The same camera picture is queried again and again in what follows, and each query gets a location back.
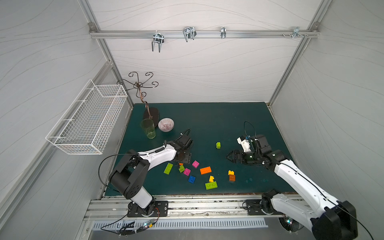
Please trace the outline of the long lime green brick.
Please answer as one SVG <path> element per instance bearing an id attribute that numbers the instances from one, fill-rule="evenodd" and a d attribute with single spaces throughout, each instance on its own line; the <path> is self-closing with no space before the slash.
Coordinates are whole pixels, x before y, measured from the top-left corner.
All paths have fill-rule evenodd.
<path id="1" fill-rule="evenodd" d="M 174 166 L 173 164 L 168 163 L 165 170 L 164 170 L 164 174 L 169 175 L 173 166 Z"/>

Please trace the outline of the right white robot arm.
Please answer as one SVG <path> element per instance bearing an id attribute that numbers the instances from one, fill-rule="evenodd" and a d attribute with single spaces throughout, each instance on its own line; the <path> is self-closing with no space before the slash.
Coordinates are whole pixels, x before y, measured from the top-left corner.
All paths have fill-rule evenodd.
<path id="1" fill-rule="evenodd" d="M 282 227 L 295 232 L 295 226 L 305 227 L 317 240 L 354 240 L 358 236 L 355 207 L 340 202 L 309 179 L 282 151 L 273 151 L 264 135 L 241 136 L 241 150 L 233 150 L 227 160 L 247 166 L 262 165 L 288 183 L 307 203 L 302 205 L 277 190 L 263 193 L 259 203 L 265 215 L 281 213 Z"/>

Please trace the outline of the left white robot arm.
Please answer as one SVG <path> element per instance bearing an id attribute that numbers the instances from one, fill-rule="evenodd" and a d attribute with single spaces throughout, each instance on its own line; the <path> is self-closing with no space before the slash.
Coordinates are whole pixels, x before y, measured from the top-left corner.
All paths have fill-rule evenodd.
<path id="1" fill-rule="evenodd" d="M 152 211 L 154 197 L 143 186 L 148 172 L 166 162 L 182 162 L 190 159 L 193 140 L 181 135 L 174 141 L 165 141 L 162 146 L 145 152 L 130 150 L 114 167 L 109 175 L 109 183 L 126 199 L 139 208 Z"/>

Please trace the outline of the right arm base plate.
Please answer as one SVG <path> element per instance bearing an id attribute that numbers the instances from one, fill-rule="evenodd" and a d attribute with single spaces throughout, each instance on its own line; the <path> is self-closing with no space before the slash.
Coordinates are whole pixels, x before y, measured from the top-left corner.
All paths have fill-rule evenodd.
<path id="1" fill-rule="evenodd" d="M 245 200 L 242 205 L 249 216 L 283 216 L 284 214 L 276 211 L 269 200 Z"/>

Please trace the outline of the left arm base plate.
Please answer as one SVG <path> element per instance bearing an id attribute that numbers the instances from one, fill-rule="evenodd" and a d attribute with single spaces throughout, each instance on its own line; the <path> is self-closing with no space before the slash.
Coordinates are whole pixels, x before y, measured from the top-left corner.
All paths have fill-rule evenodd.
<path id="1" fill-rule="evenodd" d="M 127 217 L 129 218 L 167 217 L 168 207 L 169 207 L 168 201 L 154 200 L 146 208 L 141 208 L 136 203 L 129 203 Z"/>

